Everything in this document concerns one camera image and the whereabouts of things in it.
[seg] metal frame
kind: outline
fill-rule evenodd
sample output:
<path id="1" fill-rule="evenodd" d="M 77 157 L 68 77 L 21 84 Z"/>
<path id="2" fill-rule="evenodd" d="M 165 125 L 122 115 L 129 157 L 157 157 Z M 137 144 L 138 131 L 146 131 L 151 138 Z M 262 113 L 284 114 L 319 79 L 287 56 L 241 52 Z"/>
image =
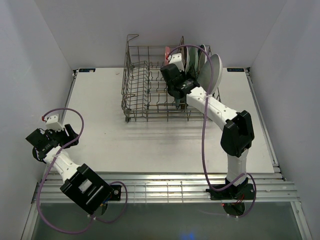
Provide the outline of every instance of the metal frame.
<path id="1" fill-rule="evenodd" d="M 272 155 L 274 173 L 253 174 L 257 185 L 257 202 L 290 202 L 302 239 L 312 239 L 305 216 L 301 208 L 299 194 L 295 184 L 285 181 L 279 168 L 273 146 L 270 141 L 265 122 L 257 101 L 254 86 L 250 78 L 250 72 L 246 69 L 246 75 L 252 92 L 254 104 L 258 109 L 258 115 L 265 135 L 268 149 Z M 73 75 L 70 91 L 66 101 L 66 107 L 72 95 L 72 90 L 77 77 L 77 72 Z M 210 200 L 210 194 L 205 192 L 208 184 L 203 174 L 134 174 L 134 173 L 98 173 L 106 182 L 122 181 L 128 189 L 128 203 L 130 204 L 152 204 L 152 203 L 221 203 L 221 200 Z M 212 184 L 224 183 L 225 174 L 210 174 L 209 179 Z M 41 192 L 42 203 L 72 203 L 61 191 L 63 184 L 58 173 L 51 172 Z M 21 237 L 21 240 L 29 240 L 32 237 L 38 211 L 36 208 L 35 192 L 30 213 Z"/>
<path id="2" fill-rule="evenodd" d="M 177 102 L 168 94 L 166 82 L 160 72 L 160 68 L 165 65 L 163 53 L 166 46 L 130 45 L 131 41 L 138 36 L 138 34 L 129 34 L 126 38 L 121 88 L 121 108 L 126 122 L 130 120 L 135 122 L 152 120 L 168 122 L 172 119 L 202 120 L 204 115 L 198 109 L 188 105 L 185 100 Z M 184 43 L 182 36 L 179 45 Z M 206 49 L 211 55 L 211 47 L 206 45 Z M 219 88 L 213 97 L 221 102 Z"/>

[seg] white wall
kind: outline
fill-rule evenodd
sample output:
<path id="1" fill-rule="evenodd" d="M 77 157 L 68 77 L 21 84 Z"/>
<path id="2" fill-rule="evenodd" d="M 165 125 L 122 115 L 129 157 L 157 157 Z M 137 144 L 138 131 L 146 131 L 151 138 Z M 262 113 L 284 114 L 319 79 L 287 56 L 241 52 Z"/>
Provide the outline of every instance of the white wall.
<path id="1" fill-rule="evenodd" d="M 72 71 L 33 0 L 0 0 L 0 239 L 21 238 L 44 164 L 25 140 L 62 107 Z"/>
<path id="2" fill-rule="evenodd" d="M 224 66 L 252 65 L 286 0 L 35 0 L 72 69 L 122 67 L 138 44 L 210 44 Z"/>
<path id="3" fill-rule="evenodd" d="M 251 68 L 280 167 L 320 239 L 320 1 L 289 0 Z"/>

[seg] dish rack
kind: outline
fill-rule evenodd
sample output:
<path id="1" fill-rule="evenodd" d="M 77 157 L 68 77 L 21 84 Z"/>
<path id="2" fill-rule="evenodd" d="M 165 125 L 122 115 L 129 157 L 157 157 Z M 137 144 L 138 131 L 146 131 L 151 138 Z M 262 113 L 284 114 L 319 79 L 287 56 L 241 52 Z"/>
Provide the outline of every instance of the dish rack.
<path id="1" fill-rule="evenodd" d="M 185 102 L 177 104 L 167 91 L 160 68 L 165 64 L 166 46 L 130 45 L 138 34 L 126 39 L 122 80 L 121 108 L 125 121 L 190 121 L 203 120 L 204 115 Z M 211 55 L 210 46 L 206 46 Z M 213 96 L 221 102 L 219 89 Z"/>

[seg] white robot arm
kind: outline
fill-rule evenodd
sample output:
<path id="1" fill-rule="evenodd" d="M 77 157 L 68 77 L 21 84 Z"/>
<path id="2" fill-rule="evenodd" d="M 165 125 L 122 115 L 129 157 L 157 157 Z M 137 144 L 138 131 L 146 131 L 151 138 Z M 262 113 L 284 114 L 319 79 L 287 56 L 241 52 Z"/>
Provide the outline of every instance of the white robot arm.
<path id="1" fill-rule="evenodd" d="M 206 97 L 206 91 L 202 87 L 195 87 L 191 90 L 191 93 L 186 95 L 186 102 L 198 109 L 200 112 L 204 113 Z M 236 110 L 222 104 L 213 96 L 208 97 L 207 116 L 218 125 L 221 131 L 224 130 L 227 121 L 236 118 L 237 115 L 238 114 Z M 228 170 L 226 179 L 229 182 L 232 182 L 240 174 L 246 173 L 247 155 L 248 149 L 243 151 L 240 157 L 227 154 Z M 246 177 L 246 175 L 242 176 L 233 185 L 238 186 L 239 184 L 243 183 L 246 180 Z"/>
<path id="2" fill-rule="evenodd" d="M 213 57 L 217 59 L 216 62 L 219 64 L 215 68 L 215 71 L 219 72 L 216 74 L 216 86 L 213 87 L 213 89 L 216 89 L 222 77 L 222 63 L 218 55 L 215 54 Z M 247 111 L 238 112 L 227 107 L 210 94 L 207 96 L 207 92 L 200 86 L 199 82 L 189 78 L 190 76 L 187 76 L 182 70 L 181 62 L 178 61 L 180 59 L 181 57 L 172 55 L 169 64 L 163 66 L 160 70 L 166 82 L 167 91 L 176 100 L 184 99 L 188 105 L 202 113 L 205 112 L 206 98 L 208 98 L 207 117 L 221 129 L 221 146 L 227 154 L 226 185 L 234 181 L 239 175 L 244 174 L 233 183 L 234 188 L 230 190 L 239 192 L 248 185 L 246 162 L 251 142 L 254 139 L 251 116 Z M 207 80 L 209 79 L 204 80 L 205 86 L 208 85 Z"/>
<path id="3" fill-rule="evenodd" d="M 90 215 L 106 199 L 120 200 L 120 185 L 110 186 L 86 164 L 75 164 L 64 149 L 57 155 L 63 145 L 78 136 L 69 124 L 63 127 L 58 119 L 58 115 L 50 116 L 45 124 L 47 130 L 38 128 L 26 138 L 33 145 L 33 157 L 49 165 L 56 157 L 53 167 L 63 180 L 60 190 Z M 66 148 L 78 143 L 76 140 Z"/>

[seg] purple cable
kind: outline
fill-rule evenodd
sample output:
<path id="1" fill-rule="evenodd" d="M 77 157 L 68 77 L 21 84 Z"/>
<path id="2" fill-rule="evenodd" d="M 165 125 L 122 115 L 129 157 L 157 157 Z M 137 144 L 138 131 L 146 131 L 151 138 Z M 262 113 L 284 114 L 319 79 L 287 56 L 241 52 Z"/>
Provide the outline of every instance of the purple cable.
<path id="1" fill-rule="evenodd" d="M 250 177 L 251 180 L 252 180 L 253 189 L 254 189 L 254 198 L 253 198 L 253 200 L 252 200 L 252 203 L 251 203 L 249 209 L 248 209 L 245 213 L 243 213 L 243 214 L 240 215 L 240 216 L 229 215 L 229 216 L 231 216 L 231 217 L 233 217 L 233 218 L 236 218 L 236 217 L 238 217 L 238 218 L 243 218 L 243 217 L 245 217 L 246 215 L 248 215 L 248 213 L 250 213 L 250 211 L 252 210 L 252 208 L 254 207 L 255 202 L 256 202 L 256 198 L 257 198 L 257 185 L 256 185 L 256 182 L 255 182 L 255 179 L 254 179 L 254 177 L 253 177 L 250 173 L 246 173 L 246 174 L 248 174 L 249 177 Z M 202 210 L 199 210 L 199 212 L 201 212 L 201 213 L 203 213 L 203 214 L 208 214 L 208 215 L 226 216 L 225 214 L 222 214 L 222 213 L 208 212 L 208 211 L 202 211 Z"/>
<path id="2" fill-rule="evenodd" d="M 124 207 L 122 208 L 120 214 L 113 220 L 104 220 L 102 218 L 99 218 L 99 217 L 96 217 L 95 219 L 100 221 L 100 222 L 103 222 L 105 224 L 112 224 L 114 223 L 115 221 L 117 221 L 125 212 L 126 208 L 127 208 L 127 204 L 128 204 L 128 190 L 127 190 L 127 187 L 126 185 L 122 182 L 122 181 L 113 181 L 110 183 L 110 185 L 112 184 L 121 184 L 123 187 L 124 187 L 124 190 L 125 190 L 125 203 L 124 203 Z"/>
<path id="3" fill-rule="evenodd" d="M 196 48 L 196 49 L 199 49 L 201 50 L 207 57 L 209 63 L 210 63 L 210 68 L 211 68 L 211 77 L 210 77 L 210 83 L 209 83 L 209 86 L 208 86 L 208 89 L 211 89 L 211 86 L 213 84 L 213 81 L 214 81 L 214 66 L 212 64 L 212 61 L 211 61 L 211 58 L 210 56 L 208 55 L 208 53 L 202 49 L 201 47 L 197 46 L 197 45 L 192 45 L 192 44 L 184 44 L 184 45 L 180 45 L 180 46 L 177 46 L 175 47 L 173 50 L 170 51 L 170 53 L 168 54 L 168 56 L 170 56 L 175 50 L 181 48 L 181 47 L 191 47 L 191 48 Z M 206 91 L 206 98 L 205 98 L 205 106 L 204 106 L 204 117 L 203 117 L 203 126 L 202 126 L 202 138 L 201 138 L 201 156 L 202 156 L 202 167 L 203 167 L 203 173 L 204 173 L 204 176 L 205 176 L 205 179 L 206 179 L 206 182 L 208 183 L 209 185 L 209 188 L 215 192 L 221 192 L 227 188 L 229 188 L 231 185 L 233 185 L 237 180 L 239 180 L 242 176 L 246 175 L 245 173 L 241 173 L 238 177 L 236 177 L 232 182 L 230 182 L 229 184 L 227 184 L 226 186 L 222 187 L 222 188 L 214 188 L 211 183 L 210 183 L 210 180 L 209 180 L 209 176 L 208 176 L 208 172 L 207 172 L 207 167 L 206 167 L 206 158 L 205 158 L 205 135 L 206 135 L 206 123 L 207 123 L 207 117 L 208 117 L 208 102 L 209 102 L 209 98 L 208 98 L 208 95 L 209 93 Z M 252 182 L 253 182 L 253 186 L 255 188 L 255 190 L 257 189 L 257 186 L 256 186 L 256 183 L 254 181 L 254 178 L 252 177 L 252 175 L 250 173 L 247 173 L 250 178 L 252 179 Z M 252 204 L 250 206 L 250 208 L 248 209 L 248 211 L 243 214 L 242 216 L 245 216 L 247 215 L 253 205 L 255 204 L 255 201 L 256 201 L 256 193 L 254 194 L 254 199 L 252 201 Z"/>
<path id="4" fill-rule="evenodd" d="M 70 144 L 72 144 L 72 143 L 74 143 L 75 141 L 77 141 L 77 140 L 80 138 L 80 136 L 81 136 L 81 134 L 82 134 L 82 132 L 84 131 L 84 128 L 85 128 L 84 118 L 82 117 L 82 115 L 81 115 L 78 111 L 76 111 L 76 110 L 74 110 L 74 109 L 72 109 L 72 108 L 60 107 L 60 108 L 52 109 L 52 110 L 48 111 L 46 114 L 44 114 L 43 117 L 42 117 L 42 119 L 44 120 L 45 117 L 46 117 L 48 114 L 50 114 L 50 113 L 52 113 L 52 112 L 55 112 L 55 111 L 59 111 L 59 110 L 69 110 L 69 111 L 72 111 L 72 112 L 78 114 L 78 116 L 79 116 L 80 119 L 81 119 L 81 130 L 80 130 L 80 132 L 79 132 L 79 135 L 78 135 L 75 139 L 73 139 L 72 141 L 70 141 L 70 142 L 66 143 L 65 145 L 63 145 L 63 146 L 56 152 L 55 157 L 53 158 L 51 164 L 49 165 L 47 171 L 45 172 L 45 174 L 44 174 L 44 176 L 43 176 L 43 178 L 42 178 L 42 181 L 41 181 L 41 183 L 40 183 L 40 186 L 39 186 L 39 188 L 38 188 L 38 191 L 37 191 L 37 194 L 36 194 L 36 209 L 37 209 L 38 214 L 40 215 L 41 219 L 42 219 L 42 220 L 44 221 L 44 223 L 47 224 L 50 228 L 56 230 L 57 232 L 63 233 L 63 234 L 77 235 L 77 234 L 82 234 L 82 233 L 86 232 L 86 231 L 91 227 L 91 225 L 92 225 L 92 223 L 93 223 L 93 220 L 94 220 L 94 216 L 93 216 L 93 215 L 90 216 L 90 222 L 89 222 L 89 224 L 88 224 L 84 229 L 82 229 L 82 230 L 80 230 L 80 231 L 67 231 L 67 230 L 63 230 L 63 229 L 61 229 L 61 228 L 58 228 L 58 227 L 56 227 L 55 225 L 53 225 L 52 223 L 50 223 L 50 222 L 46 219 L 46 217 L 44 216 L 44 214 L 43 214 L 43 212 L 41 211 L 41 208 L 40 208 L 40 194 L 41 194 L 41 190 L 42 190 L 42 188 L 43 188 L 43 186 L 44 186 L 44 184 L 45 184 L 45 181 L 46 181 L 46 179 L 47 179 L 47 177 L 48 177 L 48 175 L 49 175 L 49 172 L 50 172 L 51 168 L 53 167 L 53 165 L 55 164 L 55 161 L 57 160 L 57 156 L 61 153 L 61 151 L 62 151 L 63 149 L 65 149 L 67 146 L 69 146 Z M 125 185 L 123 182 L 121 182 L 121 181 L 114 181 L 114 182 L 111 183 L 111 185 L 112 185 L 112 184 L 115 184 L 115 183 L 119 183 L 119 184 L 123 185 L 123 187 L 124 187 L 124 189 L 125 189 L 125 205 L 124 205 L 121 213 L 119 214 L 119 216 L 117 216 L 117 217 L 116 217 L 114 220 L 112 220 L 112 221 L 105 222 L 104 220 L 101 221 L 100 219 L 96 218 L 97 220 L 99 220 L 99 221 L 101 221 L 101 222 L 114 223 L 115 221 L 117 221 L 117 220 L 122 216 L 122 214 L 125 212 L 125 209 L 127 208 L 127 202 L 128 202 L 128 191 L 127 191 L 127 187 L 126 187 L 126 185 Z"/>

